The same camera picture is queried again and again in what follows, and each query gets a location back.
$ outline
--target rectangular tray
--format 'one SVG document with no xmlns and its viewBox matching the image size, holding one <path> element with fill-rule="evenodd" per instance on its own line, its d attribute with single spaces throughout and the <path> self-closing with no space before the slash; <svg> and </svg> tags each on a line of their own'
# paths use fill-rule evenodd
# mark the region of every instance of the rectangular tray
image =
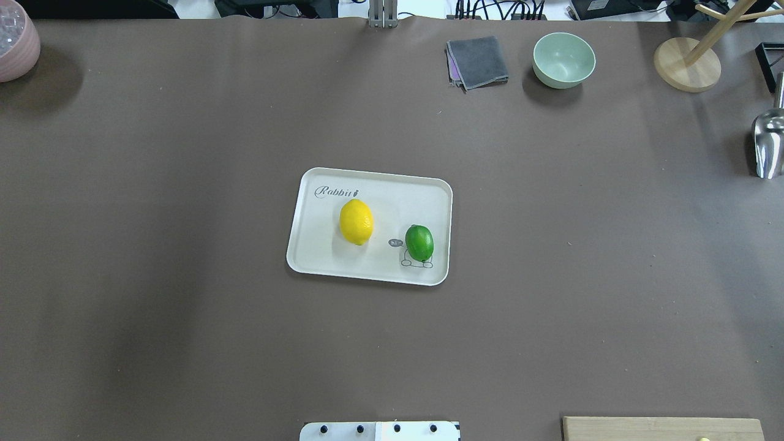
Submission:
<svg viewBox="0 0 784 441">
<path fill-rule="evenodd" d="M 351 199 L 370 207 L 373 233 L 356 246 L 340 233 L 340 209 Z M 434 251 L 413 261 L 405 232 L 424 225 Z M 296 272 L 433 286 L 449 273 L 452 188 L 431 177 L 316 167 L 299 183 L 286 261 Z"/>
</svg>

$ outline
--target bowl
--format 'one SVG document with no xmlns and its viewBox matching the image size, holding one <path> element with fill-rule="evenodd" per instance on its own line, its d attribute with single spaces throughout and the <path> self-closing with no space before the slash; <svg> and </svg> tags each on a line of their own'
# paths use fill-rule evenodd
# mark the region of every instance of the bowl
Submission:
<svg viewBox="0 0 784 441">
<path fill-rule="evenodd" d="M 568 89 L 588 78 L 596 67 L 596 54 L 577 35 L 554 32 L 534 46 L 534 73 L 554 89 Z"/>
<path fill-rule="evenodd" d="M 18 15 L 16 22 L 22 23 L 24 26 L 21 34 L 12 39 L 10 48 L 0 55 L 0 82 L 7 82 L 26 74 L 35 66 L 35 62 L 38 61 L 38 56 L 41 54 L 41 40 L 38 38 L 38 32 L 35 30 L 32 20 L 19 3 L 13 0 L 0 0 L 0 8 L 13 11 L 14 15 Z M 14 17 L 3 17 L 0 19 L 0 26 L 11 28 L 13 20 Z M 9 36 L 1 31 L 0 35 L 3 35 L 7 42 Z"/>
</svg>

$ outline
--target lemon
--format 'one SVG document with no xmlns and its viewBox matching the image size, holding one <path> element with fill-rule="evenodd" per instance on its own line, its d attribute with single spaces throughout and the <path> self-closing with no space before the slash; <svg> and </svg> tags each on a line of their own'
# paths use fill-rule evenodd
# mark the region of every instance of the lemon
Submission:
<svg viewBox="0 0 784 441">
<path fill-rule="evenodd" d="M 373 214 L 359 199 L 351 199 L 340 209 L 340 232 L 347 241 L 362 245 L 373 234 Z"/>
<path fill-rule="evenodd" d="M 433 235 L 422 225 L 412 225 L 405 232 L 405 245 L 414 260 L 424 262 L 433 255 Z"/>
</svg>

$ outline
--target mint green bowl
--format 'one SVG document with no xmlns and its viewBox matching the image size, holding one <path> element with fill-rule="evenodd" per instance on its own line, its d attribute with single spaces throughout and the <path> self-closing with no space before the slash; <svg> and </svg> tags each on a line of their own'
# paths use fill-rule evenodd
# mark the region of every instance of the mint green bowl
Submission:
<svg viewBox="0 0 784 441">
<path fill-rule="evenodd" d="M 596 67 L 596 54 L 585 40 L 567 32 L 545 35 L 534 46 L 536 78 L 554 89 L 583 82 Z"/>
</svg>

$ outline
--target pink cup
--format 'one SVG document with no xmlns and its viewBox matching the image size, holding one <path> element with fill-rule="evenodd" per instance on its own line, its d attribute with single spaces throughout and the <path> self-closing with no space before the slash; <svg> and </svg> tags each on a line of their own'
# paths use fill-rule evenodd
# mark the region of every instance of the pink cup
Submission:
<svg viewBox="0 0 784 441">
<path fill-rule="evenodd" d="M 13 0 L 0 0 L 0 6 L 16 6 L 24 17 L 24 29 L 19 40 L 8 52 L 0 56 L 0 82 L 6 82 L 19 78 L 35 66 L 41 54 L 41 40 L 38 38 L 32 20 L 19 3 Z"/>
</svg>

